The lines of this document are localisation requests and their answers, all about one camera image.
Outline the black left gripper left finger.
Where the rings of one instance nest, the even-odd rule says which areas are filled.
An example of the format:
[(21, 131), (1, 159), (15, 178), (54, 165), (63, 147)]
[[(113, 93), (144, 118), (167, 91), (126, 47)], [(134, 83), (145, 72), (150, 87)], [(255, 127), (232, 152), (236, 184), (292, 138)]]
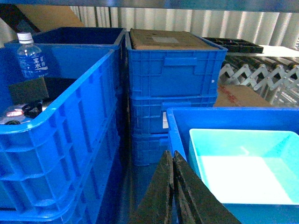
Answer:
[(173, 161), (170, 151), (164, 151), (147, 191), (130, 216), (131, 224), (170, 224), (174, 195)]

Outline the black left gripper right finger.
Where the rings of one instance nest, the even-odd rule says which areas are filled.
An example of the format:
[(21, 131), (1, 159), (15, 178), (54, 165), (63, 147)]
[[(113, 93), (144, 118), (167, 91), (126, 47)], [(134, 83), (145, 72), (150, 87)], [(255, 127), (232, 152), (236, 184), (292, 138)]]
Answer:
[(239, 224), (193, 171), (183, 156), (173, 157), (174, 196), (180, 224)]

